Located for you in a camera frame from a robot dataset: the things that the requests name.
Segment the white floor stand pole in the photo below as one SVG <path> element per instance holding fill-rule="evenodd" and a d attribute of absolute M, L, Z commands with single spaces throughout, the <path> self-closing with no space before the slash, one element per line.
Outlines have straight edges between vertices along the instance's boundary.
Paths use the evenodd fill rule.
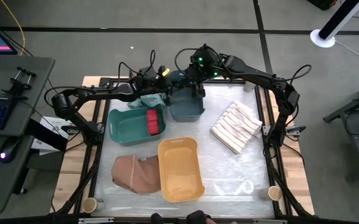
<path fill-rule="evenodd" d="M 310 33 L 310 40 L 318 47 L 327 49 L 335 45 L 335 35 L 359 10 L 359 0 L 345 0 L 321 29 Z"/>

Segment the blue-grey plastic bin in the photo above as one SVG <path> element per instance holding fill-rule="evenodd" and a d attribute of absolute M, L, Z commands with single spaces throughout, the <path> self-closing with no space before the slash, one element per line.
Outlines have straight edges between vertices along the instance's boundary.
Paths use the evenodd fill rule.
<path fill-rule="evenodd" d="M 170 74 L 172 84 L 179 83 L 180 90 L 170 95 L 168 110 L 176 122 L 195 122 L 204 113 L 203 98 L 193 97 L 193 85 L 188 83 L 185 75 L 175 70 Z"/>

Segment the light teal cloth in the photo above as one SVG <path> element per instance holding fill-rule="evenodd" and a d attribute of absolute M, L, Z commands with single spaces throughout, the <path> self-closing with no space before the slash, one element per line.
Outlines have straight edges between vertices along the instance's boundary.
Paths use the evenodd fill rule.
<path fill-rule="evenodd" d="M 127 106 L 130 109 L 142 108 L 142 107 L 154 107 L 157 105 L 166 106 L 165 100 L 166 96 L 164 93 L 157 93 L 153 95 L 144 95 L 140 96 L 135 101 L 127 103 Z"/>

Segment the black floor box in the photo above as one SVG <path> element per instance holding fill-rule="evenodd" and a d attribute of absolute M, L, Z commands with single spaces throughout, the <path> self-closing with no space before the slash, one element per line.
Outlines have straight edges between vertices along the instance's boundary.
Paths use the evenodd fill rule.
<path fill-rule="evenodd" d="M 338 0 L 307 0 L 322 11 L 326 11 L 336 5 Z"/>

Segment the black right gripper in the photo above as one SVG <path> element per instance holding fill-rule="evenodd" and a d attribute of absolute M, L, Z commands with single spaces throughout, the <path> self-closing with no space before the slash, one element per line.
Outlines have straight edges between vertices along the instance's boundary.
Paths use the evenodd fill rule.
<path fill-rule="evenodd" d="M 202 98 L 205 97 L 205 89 L 203 84 L 203 76 L 205 73 L 205 67 L 199 63 L 190 63 L 189 66 L 185 69 L 185 74 L 189 79 L 191 85 L 193 85 L 193 97 L 198 97 L 198 83 L 199 83 L 199 93 Z"/>

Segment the silver bracket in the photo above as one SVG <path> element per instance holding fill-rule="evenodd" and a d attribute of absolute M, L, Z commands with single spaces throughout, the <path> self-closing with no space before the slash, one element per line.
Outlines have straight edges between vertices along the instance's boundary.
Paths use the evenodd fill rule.
<path fill-rule="evenodd" d="M 278 219 L 253 219 L 252 224 L 287 224 L 287 221 Z"/>
<path fill-rule="evenodd" d="M 90 217 L 90 218 L 80 218 L 78 224 L 107 224 L 113 223 L 114 218 L 109 217 Z"/>

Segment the pink-brown cloth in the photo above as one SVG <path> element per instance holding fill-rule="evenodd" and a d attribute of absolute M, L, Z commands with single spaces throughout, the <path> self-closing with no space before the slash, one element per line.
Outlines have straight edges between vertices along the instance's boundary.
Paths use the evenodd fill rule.
<path fill-rule="evenodd" d="M 111 169 L 111 178 L 114 184 L 135 194 L 152 194 L 160 191 L 158 156 L 119 156 Z"/>

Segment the black computer mouse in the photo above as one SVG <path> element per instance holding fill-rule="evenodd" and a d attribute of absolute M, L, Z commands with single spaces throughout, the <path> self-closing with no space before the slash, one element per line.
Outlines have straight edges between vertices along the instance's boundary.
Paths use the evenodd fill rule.
<path fill-rule="evenodd" d="M 3 164 L 10 163 L 14 160 L 19 143 L 21 141 L 20 137 L 11 136 L 8 137 L 0 148 L 0 162 Z"/>

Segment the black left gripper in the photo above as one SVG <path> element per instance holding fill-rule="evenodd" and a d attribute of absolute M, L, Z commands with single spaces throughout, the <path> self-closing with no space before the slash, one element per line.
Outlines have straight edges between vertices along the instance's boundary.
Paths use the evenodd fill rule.
<path fill-rule="evenodd" d="M 174 93 L 180 90 L 179 83 L 173 83 L 170 77 L 170 69 L 165 65 L 161 65 L 157 70 L 156 87 L 159 90 L 164 90 L 162 93 L 162 100 L 164 103 L 170 103 L 170 89 Z"/>

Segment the yellow plastic bin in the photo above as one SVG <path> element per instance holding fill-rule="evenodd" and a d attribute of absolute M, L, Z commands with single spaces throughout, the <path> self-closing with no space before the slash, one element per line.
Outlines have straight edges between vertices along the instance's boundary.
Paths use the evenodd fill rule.
<path fill-rule="evenodd" d="M 158 146 L 161 192 L 171 203 L 199 199 L 205 192 L 197 153 L 190 137 L 163 140 Z"/>

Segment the white paper box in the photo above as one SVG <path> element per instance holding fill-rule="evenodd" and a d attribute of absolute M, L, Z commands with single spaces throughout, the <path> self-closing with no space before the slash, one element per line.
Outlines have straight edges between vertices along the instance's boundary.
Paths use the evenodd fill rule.
<path fill-rule="evenodd" d="M 69 135 L 66 131 L 62 129 L 63 126 L 70 126 L 71 122 L 65 121 L 61 118 L 54 118 L 54 117 L 48 117 L 42 118 L 40 120 L 41 125 L 49 129 L 50 131 L 54 132 L 55 134 L 60 134 L 62 137 L 64 137 L 66 140 L 68 140 Z M 58 149 L 38 140 L 34 139 L 32 143 L 32 150 L 38 150 L 39 155 L 43 156 L 45 154 L 58 152 Z"/>

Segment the black clamp stand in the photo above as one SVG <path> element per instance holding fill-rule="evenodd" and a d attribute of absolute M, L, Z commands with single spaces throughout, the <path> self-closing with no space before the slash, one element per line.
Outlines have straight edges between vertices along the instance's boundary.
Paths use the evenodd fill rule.
<path fill-rule="evenodd" d="M 14 78 L 10 78 L 10 82 L 12 87 L 9 90 L 2 90 L 5 94 L 8 94 L 12 98 L 16 98 L 18 100 L 27 100 L 28 97 L 24 96 L 23 93 L 26 90 L 30 90 L 32 87 L 30 85 L 30 81 L 37 76 L 33 71 L 28 71 L 22 67 L 16 67 L 18 70 L 16 76 Z M 20 75 L 25 75 L 28 77 L 25 83 L 22 83 L 19 79 Z"/>

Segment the person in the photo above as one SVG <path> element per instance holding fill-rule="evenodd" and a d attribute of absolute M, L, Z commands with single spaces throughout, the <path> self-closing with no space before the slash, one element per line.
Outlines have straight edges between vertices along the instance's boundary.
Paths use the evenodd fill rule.
<path fill-rule="evenodd" d="M 150 224 L 167 224 L 164 221 L 164 218 L 158 214 L 153 213 L 150 217 Z M 207 215 L 201 210 L 197 210 L 187 215 L 186 221 L 184 223 L 174 223 L 174 224 L 216 224 L 210 215 Z"/>

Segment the white striped towel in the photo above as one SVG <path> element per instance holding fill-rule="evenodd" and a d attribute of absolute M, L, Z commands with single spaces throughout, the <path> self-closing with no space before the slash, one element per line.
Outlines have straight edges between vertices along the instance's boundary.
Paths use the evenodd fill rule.
<path fill-rule="evenodd" d="M 234 100 L 211 127 L 210 132 L 227 148 L 239 154 L 253 139 L 260 139 L 263 123 L 254 117 L 254 111 Z"/>

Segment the teal plastic bin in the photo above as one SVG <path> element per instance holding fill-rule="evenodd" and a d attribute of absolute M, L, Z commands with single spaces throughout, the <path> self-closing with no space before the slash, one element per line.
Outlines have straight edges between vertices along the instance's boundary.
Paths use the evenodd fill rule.
<path fill-rule="evenodd" d="M 157 132 L 155 134 L 149 132 L 147 120 L 149 110 L 156 112 Z M 166 109 L 162 104 L 126 111 L 114 109 L 108 115 L 110 139 L 123 146 L 159 140 L 163 137 L 166 126 Z"/>

